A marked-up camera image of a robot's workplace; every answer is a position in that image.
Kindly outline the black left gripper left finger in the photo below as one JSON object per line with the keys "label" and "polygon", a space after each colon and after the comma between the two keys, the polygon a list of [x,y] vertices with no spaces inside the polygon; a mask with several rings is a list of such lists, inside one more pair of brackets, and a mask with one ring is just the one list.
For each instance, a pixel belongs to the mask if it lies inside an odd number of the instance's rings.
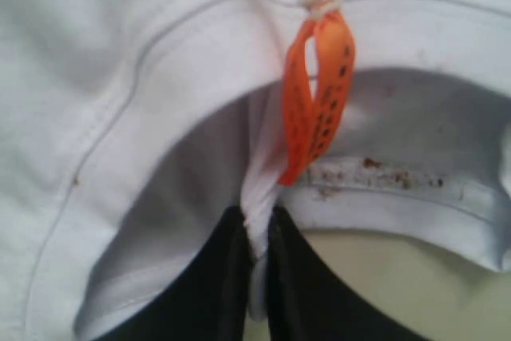
{"label": "black left gripper left finger", "polygon": [[231,206],[178,278],[99,339],[241,340],[251,268],[244,217]]}

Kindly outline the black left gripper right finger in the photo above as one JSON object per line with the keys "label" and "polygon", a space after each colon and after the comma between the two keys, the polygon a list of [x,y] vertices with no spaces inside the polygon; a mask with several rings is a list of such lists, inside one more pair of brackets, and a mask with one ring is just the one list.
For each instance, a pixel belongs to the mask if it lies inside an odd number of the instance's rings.
{"label": "black left gripper right finger", "polygon": [[267,317],[272,340],[424,339],[346,285],[282,207],[268,227]]}

